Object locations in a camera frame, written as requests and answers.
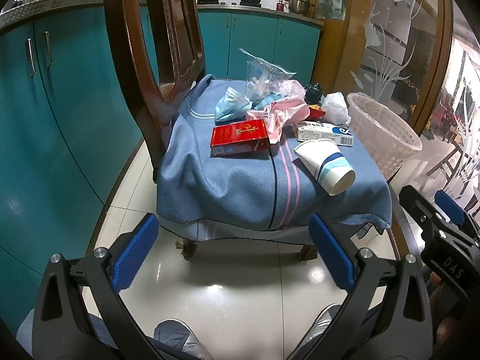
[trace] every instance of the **blue logo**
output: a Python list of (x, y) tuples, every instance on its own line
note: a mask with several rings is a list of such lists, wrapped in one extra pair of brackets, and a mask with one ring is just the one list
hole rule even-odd
[(349, 130), (347, 128), (343, 128), (343, 127), (333, 127), (332, 128), (332, 131), (335, 133), (335, 134), (342, 134), (342, 135), (349, 135), (350, 137), (353, 137), (353, 134), (351, 132), (349, 132)]

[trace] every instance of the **disposable cup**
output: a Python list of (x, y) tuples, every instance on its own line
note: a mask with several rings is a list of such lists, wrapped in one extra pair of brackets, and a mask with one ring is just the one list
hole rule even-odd
[(346, 191), (355, 181), (352, 166), (335, 142), (329, 139), (302, 142), (294, 151), (330, 196)]

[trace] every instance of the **countertop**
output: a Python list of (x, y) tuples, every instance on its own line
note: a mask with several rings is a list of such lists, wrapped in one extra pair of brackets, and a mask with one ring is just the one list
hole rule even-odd
[[(140, 5), (146, 5), (146, 0), (139, 0)], [(37, 19), (51, 14), (52, 12), (58, 12), (69, 9), (79, 9), (84, 7), (97, 7), (102, 6), (103, 0), (40, 0), (31, 2), (28, 4), (20, 5), (19, 7), (9, 9), (0, 14), (0, 33), (6, 32), (11, 28), (18, 27), (21, 24), (28, 21)], [(236, 11), (246, 12), (258, 12), (270, 15), (276, 15), (280, 17), (288, 17), (298, 21), (304, 21), (306, 23), (315, 24), (320, 27), (323, 23), (320, 21), (304, 17), (290, 12), (275, 11), (267, 8), (256, 7), (244, 7), (243, 5), (220, 5), (220, 4), (208, 4), (199, 5), (198, 10), (203, 9), (230, 9)]]

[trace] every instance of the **blue gripper pad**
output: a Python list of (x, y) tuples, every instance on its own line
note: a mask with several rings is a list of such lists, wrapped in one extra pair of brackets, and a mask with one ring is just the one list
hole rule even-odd
[(448, 215), (452, 223), (455, 223), (457, 226), (462, 226), (465, 223), (463, 210), (442, 190), (435, 193), (435, 203)]
[(157, 236), (157, 217), (146, 216), (139, 223), (138, 231), (113, 266), (111, 283), (116, 293), (130, 287)]
[(353, 290), (355, 285), (353, 263), (317, 214), (310, 217), (308, 232), (335, 284), (347, 292)]

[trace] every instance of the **white plastic basket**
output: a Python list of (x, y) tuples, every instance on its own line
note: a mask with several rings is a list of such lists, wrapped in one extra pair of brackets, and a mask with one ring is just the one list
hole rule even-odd
[(349, 127), (388, 180), (412, 155), (422, 150), (422, 141), (401, 117), (364, 93), (346, 97), (352, 117)]

